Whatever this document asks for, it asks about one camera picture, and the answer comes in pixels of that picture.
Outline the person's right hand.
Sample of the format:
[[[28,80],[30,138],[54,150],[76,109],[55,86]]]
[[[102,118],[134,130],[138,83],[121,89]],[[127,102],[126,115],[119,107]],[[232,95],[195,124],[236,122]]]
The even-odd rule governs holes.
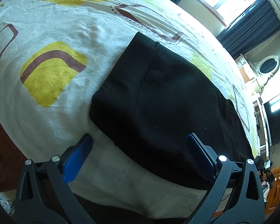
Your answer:
[[[267,181],[262,182],[262,192],[264,197],[264,203],[267,203],[267,196],[270,191],[270,184]]]

